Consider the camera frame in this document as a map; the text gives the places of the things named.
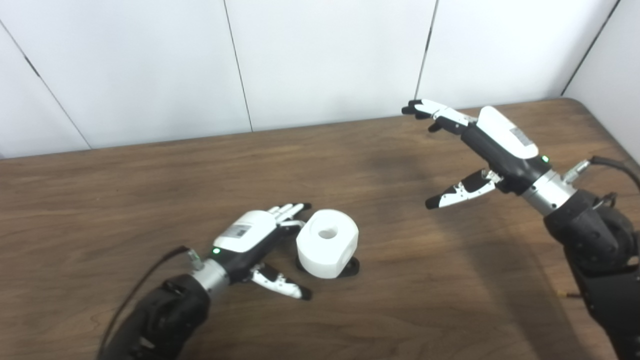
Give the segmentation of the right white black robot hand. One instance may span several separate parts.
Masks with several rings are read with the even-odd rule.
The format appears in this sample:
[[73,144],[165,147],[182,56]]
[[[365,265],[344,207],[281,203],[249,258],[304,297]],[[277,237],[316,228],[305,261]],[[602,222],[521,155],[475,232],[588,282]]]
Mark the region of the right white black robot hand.
[[417,120],[432,119],[429,132],[445,130],[459,136],[476,155],[487,162],[487,168],[466,176],[425,201],[428,210],[478,198],[499,189],[521,195],[551,170],[537,145],[500,111],[487,105],[478,116],[464,114],[448,105],[428,99],[410,100],[401,109],[405,116]]

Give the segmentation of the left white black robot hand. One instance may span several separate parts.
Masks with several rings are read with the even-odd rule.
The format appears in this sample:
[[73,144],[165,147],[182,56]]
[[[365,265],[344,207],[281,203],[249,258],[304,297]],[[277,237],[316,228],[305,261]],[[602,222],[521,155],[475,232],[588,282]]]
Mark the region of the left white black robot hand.
[[267,290],[310,301],[313,292],[265,263],[278,246],[306,225],[297,215],[311,203],[286,203],[268,210],[249,210],[213,241],[209,258],[224,269],[230,284],[253,282]]

